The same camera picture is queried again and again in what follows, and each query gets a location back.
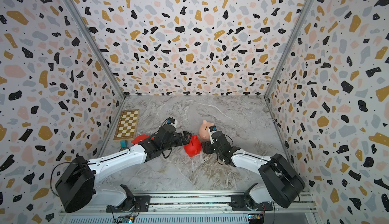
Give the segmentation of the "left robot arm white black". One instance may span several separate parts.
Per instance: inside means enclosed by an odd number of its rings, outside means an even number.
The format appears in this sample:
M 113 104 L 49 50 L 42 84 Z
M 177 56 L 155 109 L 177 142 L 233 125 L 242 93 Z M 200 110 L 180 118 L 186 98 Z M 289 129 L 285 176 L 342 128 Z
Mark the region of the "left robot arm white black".
M 140 165 L 164 155 L 164 151 L 190 143 L 192 134 L 176 132 L 174 124 L 165 124 L 158 131 L 134 146 L 96 159 L 76 157 L 55 184 L 66 213 L 87 205 L 105 205 L 116 212 L 135 211 L 140 207 L 136 197 L 125 185 L 104 186 L 101 182 L 128 167 Z

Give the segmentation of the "pink piggy bank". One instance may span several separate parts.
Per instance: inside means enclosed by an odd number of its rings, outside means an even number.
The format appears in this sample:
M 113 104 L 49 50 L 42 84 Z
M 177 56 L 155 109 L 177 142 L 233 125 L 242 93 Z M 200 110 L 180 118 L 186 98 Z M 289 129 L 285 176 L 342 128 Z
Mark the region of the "pink piggy bank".
M 202 141 L 209 141 L 210 140 L 209 128 L 214 125 L 215 125 L 214 123 L 210 123 L 206 120 L 203 120 L 199 128 L 199 139 Z

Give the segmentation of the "aluminium corner post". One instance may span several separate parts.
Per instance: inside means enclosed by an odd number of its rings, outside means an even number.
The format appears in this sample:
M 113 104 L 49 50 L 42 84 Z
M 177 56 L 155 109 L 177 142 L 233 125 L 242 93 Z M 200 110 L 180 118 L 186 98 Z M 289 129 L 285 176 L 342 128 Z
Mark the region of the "aluminium corner post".
M 281 74 L 281 69 L 283 68 L 283 66 L 285 65 L 286 63 L 286 60 L 289 56 L 289 53 L 291 52 L 291 49 L 295 43 L 295 40 L 297 39 L 297 37 L 299 36 L 299 33 L 300 33 L 300 30 L 304 24 L 304 21 L 310 11 L 310 8 L 311 8 L 311 5 L 313 3 L 314 0 L 306 0 L 305 3 L 304 3 L 304 6 L 302 7 L 302 10 L 301 10 L 301 13 L 296 21 L 296 24 L 292 30 L 292 33 L 286 43 L 286 47 L 282 53 L 282 56 L 280 58 L 280 62 L 278 63 L 275 71 L 274 71 L 274 74 L 273 74 L 273 77 L 268 85 L 268 88 L 265 92 L 265 95 L 264 95 L 264 98 L 267 99 L 269 98 L 270 94 L 271 94 L 271 90 L 273 89 L 273 87 L 275 86 L 276 82 L 277 82 L 277 77 Z
M 101 51 L 98 48 L 98 46 L 96 45 L 93 37 L 91 36 L 91 33 L 89 32 L 88 26 L 84 23 L 82 16 L 81 16 L 80 12 L 78 11 L 76 5 L 74 4 L 73 0 L 62 0 L 62 1 L 66 5 L 70 14 L 72 15 L 74 22 L 79 27 L 79 30 L 82 33 L 85 40 L 87 41 L 89 47 L 91 48 L 92 53 L 97 57 L 99 63 L 101 64 L 102 68 L 104 69 L 106 76 L 108 77 L 109 81 L 111 82 L 113 88 L 116 90 L 118 96 L 121 98 L 121 100 L 124 100 L 125 94 L 121 90 L 121 87 L 119 86 L 118 82 L 116 81 L 111 69 L 109 68 L 109 65 L 106 63 L 106 60 L 105 60 L 103 54 L 101 53 Z

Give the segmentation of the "left circuit board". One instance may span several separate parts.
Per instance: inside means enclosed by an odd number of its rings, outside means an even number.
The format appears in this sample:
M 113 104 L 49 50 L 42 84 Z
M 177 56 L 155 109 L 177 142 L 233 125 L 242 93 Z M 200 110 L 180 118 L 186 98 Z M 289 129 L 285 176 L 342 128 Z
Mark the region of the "left circuit board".
M 119 216 L 116 219 L 117 224 L 133 224 L 135 223 L 136 217 L 133 215 Z

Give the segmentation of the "red piggy bank back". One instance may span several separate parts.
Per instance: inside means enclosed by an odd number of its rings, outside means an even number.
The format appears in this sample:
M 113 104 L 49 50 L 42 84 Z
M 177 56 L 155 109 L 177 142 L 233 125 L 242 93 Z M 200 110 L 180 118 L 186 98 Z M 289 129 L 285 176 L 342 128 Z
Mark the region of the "red piggy bank back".
M 190 143 L 184 146 L 184 150 L 190 157 L 200 154 L 202 147 L 197 135 L 191 137 Z

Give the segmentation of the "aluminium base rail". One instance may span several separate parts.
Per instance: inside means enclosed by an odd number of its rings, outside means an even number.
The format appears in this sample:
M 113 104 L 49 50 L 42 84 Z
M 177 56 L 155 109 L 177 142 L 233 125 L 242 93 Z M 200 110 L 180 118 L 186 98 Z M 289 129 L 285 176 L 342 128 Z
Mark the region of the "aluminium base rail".
M 138 192 L 150 196 L 148 212 L 107 213 L 107 206 L 90 205 L 74 213 L 62 211 L 59 224 L 116 224 L 119 216 L 133 215 L 134 224 L 248 224 L 249 214 L 263 214 L 264 224 L 319 224 L 315 204 L 308 192 L 288 208 L 272 202 L 272 211 L 233 211 L 231 195 L 237 191 Z

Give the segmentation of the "right aluminium corner post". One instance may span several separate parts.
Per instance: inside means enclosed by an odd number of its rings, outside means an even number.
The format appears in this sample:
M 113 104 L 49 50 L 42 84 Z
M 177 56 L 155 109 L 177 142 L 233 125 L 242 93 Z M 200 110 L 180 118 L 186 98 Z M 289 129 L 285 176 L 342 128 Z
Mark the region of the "right aluminium corner post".
M 278 63 L 275 71 L 274 71 L 274 74 L 273 74 L 273 77 L 268 85 L 268 88 L 265 92 L 265 95 L 264 95 L 264 98 L 267 99 L 269 98 L 270 94 L 271 94 L 271 90 L 273 89 L 273 87 L 275 86 L 276 82 L 277 82 L 277 77 L 281 74 L 281 69 L 283 68 L 283 66 L 285 65 L 286 63 L 286 60 L 289 56 L 289 53 L 291 52 L 291 49 L 295 43 L 295 40 L 297 39 L 297 37 L 299 36 L 299 33 L 300 33 L 300 30 L 304 24 L 304 21 L 310 11 L 310 8 L 311 8 L 311 5 L 313 3 L 314 0 L 306 0 L 305 3 L 304 3 L 304 6 L 302 7 L 302 10 L 301 10 L 301 13 L 296 21 L 296 24 L 292 30 L 292 33 L 286 43 L 286 47 L 282 53 L 282 56 L 280 58 L 280 62 Z

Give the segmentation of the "left aluminium corner post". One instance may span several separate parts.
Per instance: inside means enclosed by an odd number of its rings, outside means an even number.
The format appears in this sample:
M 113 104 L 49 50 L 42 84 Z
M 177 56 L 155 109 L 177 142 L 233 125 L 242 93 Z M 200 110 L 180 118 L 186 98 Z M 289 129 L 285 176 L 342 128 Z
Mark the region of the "left aluminium corner post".
M 91 36 L 91 33 L 89 32 L 88 26 L 84 23 L 82 16 L 81 16 L 80 12 L 78 11 L 76 5 L 74 4 L 73 0 L 62 0 L 62 1 L 66 5 L 70 14 L 72 15 L 74 22 L 79 27 L 79 30 L 82 33 L 85 40 L 87 41 L 89 47 L 91 48 L 92 53 L 97 57 L 99 63 L 101 64 L 102 68 L 104 69 L 106 76 L 108 77 L 109 81 L 111 82 L 113 88 L 116 90 L 118 96 L 121 98 L 121 100 L 124 100 L 125 94 L 121 90 L 121 87 L 119 86 L 118 82 L 116 81 L 111 69 L 109 68 L 109 65 L 106 63 L 106 60 L 105 60 L 103 54 L 101 53 L 101 51 L 98 48 L 98 46 L 96 45 L 93 37 Z

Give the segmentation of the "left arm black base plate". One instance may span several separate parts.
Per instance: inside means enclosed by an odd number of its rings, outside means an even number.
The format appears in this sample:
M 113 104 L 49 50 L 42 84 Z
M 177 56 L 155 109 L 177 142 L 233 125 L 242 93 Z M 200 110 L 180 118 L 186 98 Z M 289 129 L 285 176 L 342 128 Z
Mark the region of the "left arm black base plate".
M 139 213 L 148 212 L 150 205 L 150 196 L 127 197 L 119 206 L 108 205 L 106 212 L 113 213 Z

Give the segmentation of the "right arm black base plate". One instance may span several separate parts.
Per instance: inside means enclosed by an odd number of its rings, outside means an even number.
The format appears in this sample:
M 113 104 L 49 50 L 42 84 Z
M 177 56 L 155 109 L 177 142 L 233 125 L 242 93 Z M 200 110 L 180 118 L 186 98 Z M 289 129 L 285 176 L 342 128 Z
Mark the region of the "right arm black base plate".
M 246 195 L 231 195 L 229 206 L 233 211 L 272 211 L 271 202 L 255 203 Z

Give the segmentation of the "circuit board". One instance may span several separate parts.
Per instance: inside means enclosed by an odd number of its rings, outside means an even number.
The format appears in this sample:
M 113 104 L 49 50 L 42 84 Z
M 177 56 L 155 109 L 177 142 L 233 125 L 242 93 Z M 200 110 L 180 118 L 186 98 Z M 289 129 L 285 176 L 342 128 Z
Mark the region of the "circuit board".
M 264 224 L 264 215 L 263 214 L 249 214 L 248 215 L 249 224 Z
M 133 215 L 119 216 L 116 219 L 117 224 L 133 224 L 135 223 L 136 217 Z

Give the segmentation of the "right circuit board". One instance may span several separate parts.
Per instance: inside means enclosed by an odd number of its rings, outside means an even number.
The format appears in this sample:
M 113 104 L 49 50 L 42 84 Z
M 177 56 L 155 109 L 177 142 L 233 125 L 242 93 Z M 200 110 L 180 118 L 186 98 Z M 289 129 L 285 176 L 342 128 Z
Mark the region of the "right circuit board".
M 264 224 L 264 215 L 263 214 L 249 214 L 248 215 L 249 224 Z

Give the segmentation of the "wooden chessboard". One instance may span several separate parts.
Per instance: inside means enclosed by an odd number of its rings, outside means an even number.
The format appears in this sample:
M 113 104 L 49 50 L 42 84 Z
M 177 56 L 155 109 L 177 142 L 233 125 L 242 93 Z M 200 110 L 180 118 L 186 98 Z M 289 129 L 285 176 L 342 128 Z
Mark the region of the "wooden chessboard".
M 114 141 L 134 140 L 137 135 L 139 110 L 131 109 L 121 112 L 114 134 Z

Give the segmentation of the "small teal object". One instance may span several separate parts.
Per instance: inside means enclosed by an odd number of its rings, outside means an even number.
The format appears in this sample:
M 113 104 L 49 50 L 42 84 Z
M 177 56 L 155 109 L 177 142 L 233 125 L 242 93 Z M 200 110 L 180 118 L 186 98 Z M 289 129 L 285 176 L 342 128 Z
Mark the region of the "small teal object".
M 120 141 L 121 148 L 126 148 L 127 147 L 127 142 L 125 140 Z

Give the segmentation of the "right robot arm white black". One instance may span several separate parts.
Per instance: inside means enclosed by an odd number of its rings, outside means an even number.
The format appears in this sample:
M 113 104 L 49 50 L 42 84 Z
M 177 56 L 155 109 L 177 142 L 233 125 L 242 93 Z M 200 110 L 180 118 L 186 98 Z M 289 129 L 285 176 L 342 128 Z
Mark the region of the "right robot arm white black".
M 243 203 L 232 203 L 234 208 L 257 210 L 264 202 L 273 202 L 288 208 L 305 188 L 305 183 L 290 163 L 280 154 L 272 157 L 248 153 L 229 143 L 222 131 L 212 126 L 209 140 L 202 143 L 205 154 L 216 154 L 222 165 L 244 168 L 260 175 L 264 185 L 253 184 L 244 194 Z

